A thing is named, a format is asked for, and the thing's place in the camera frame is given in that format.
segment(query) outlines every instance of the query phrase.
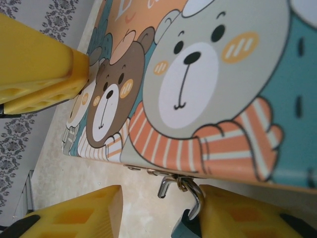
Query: cartoon bear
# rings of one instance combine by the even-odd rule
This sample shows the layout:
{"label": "cartoon bear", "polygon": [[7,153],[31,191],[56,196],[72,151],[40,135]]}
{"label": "cartoon bear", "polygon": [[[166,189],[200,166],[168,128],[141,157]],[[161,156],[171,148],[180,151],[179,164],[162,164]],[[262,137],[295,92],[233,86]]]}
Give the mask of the cartoon bear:
{"label": "cartoon bear", "polygon": [[285,133],[272,178],[315,187],[317,181],[317,1],[292,0],[284,54],[261,92]]}
{"label": "cartoon bear", "polygon": [[283,134],[257,95],[283,53],[289,18],[287,0],[188,0],[167,14],[122,160],[135,158],[133,146],[164,169],[268,180]]}
{"label": "cartoon bear", "polygon": [[84,88],[74,99],[74,105],[66,122],[66,130],[62,140],[62,150],[65,155],[69,155],[70,149],[74,145],[78,134],[79,124],[87,111],[92,93],[94,91],[96,76],[99,69],[99,56],[102,53],[101,47],[97,47],[89,58],[89,78]]}
{"label": "cartoon bear", "polygon": [[78,146],[80,156],[119,162],[128,135],[128,115],[139,93],[145,54],[153,42],[154,33],[154,29],[149,27],[137,41],[133,41],[135,32],[130,32],[110,61],[106,59],[100,65],[86,129]]}

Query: beige floor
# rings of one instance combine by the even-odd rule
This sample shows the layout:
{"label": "beige floor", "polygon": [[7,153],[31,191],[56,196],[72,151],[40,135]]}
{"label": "beige floor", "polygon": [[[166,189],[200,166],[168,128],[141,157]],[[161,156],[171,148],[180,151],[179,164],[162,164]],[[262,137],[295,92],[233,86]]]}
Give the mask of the beige floor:
{"label": "beige floor", "polygon": [[[79,50],[86,52],[96,12],[102,0],[96,0],[88,20]],[[193,206],[189,193],[171,185],[165,199],[157,198],[160,177],[146,172],[134,172],[120,165],[65,156],[61,152],[61,137],[72,102],[57,107],[46,137],[32,187],[36,208],[47,207],[70,198],[109,186],[123,187],[124,209],[121,238],[167,238],[182,212]],[[218,180],[198,180],[262,201],[294,210],[317,227],[317,196],[255,187]]]}

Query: yellow plastic piece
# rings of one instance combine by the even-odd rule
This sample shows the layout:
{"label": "yellow plastic piece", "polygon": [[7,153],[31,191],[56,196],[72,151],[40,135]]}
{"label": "yellow plastic piece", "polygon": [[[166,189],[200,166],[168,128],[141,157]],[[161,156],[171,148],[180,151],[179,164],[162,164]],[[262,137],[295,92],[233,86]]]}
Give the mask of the yellow plastic piece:
{"label": "yellow plastic piece", "polygon": [[123,209],[119,185],[38,210],[39,215],[21,238],[117,238]]}
{"label": "yellow plastic piece", "polygon": [[4,113],[13,115],[34,112],[76,97],[87,83],[89,58],[75,50],[73,54],[74,69],[67,80],[5,103]]}
{"label": "yellow plastic piece", "polygon": [[0,104],[68,80],[88,57],[0,14]]}
{"label": "yellow plastic piece", "polygon": [[282,208],[210,185],[199,215],[203,238],[302,238],[283,219]]}

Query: bear eye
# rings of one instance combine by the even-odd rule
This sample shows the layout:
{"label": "bear eye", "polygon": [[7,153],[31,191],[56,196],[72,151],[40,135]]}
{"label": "bear eye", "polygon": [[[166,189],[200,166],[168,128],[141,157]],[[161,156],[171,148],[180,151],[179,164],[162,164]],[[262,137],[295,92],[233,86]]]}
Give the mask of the bear eye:
{"label": "bear eye", "polygon": [[224,25],[219,25],[219,26],[217,26],[217,27],[213,30],[212,34],[211,34],[211,41],[212,41],[212,42],[217,42],[217,41],[219,41],[219,40],[222,38],[223,34],[224,34],[224,30],[225,30]]}
{"label": "bear eye", "polygon": [[108,88],[108,82],[105,83],[104,85],[104,91]]}
{"label": "bear eye", "polygon": [[122,83],[123,78],[124,78],[124,73],[122,73],[122,74],[120,75],[118,84],[121,84],[121,83]]}
{"label": "bear eye", "polygon": [[174,47],[174,54],[178,54],[182,50],[183,46],[184,46],[183,41],[178,42],[176,46]]}

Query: bear nose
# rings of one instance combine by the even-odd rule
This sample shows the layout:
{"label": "bear nose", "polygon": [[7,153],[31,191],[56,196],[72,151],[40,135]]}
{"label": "bear nose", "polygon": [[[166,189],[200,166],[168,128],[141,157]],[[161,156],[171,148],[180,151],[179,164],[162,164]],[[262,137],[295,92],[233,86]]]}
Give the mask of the bear nose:
{"label": "bear nose", "polygon": [[191,63],[195,63],[200,58],[200,55],[200,52],[191,53],[184,59],[184,64],[190,65]]}
{"label": "bear nose", "polygon": [[106,98],[109,99],[113,95],[113,90],[109,91]]}

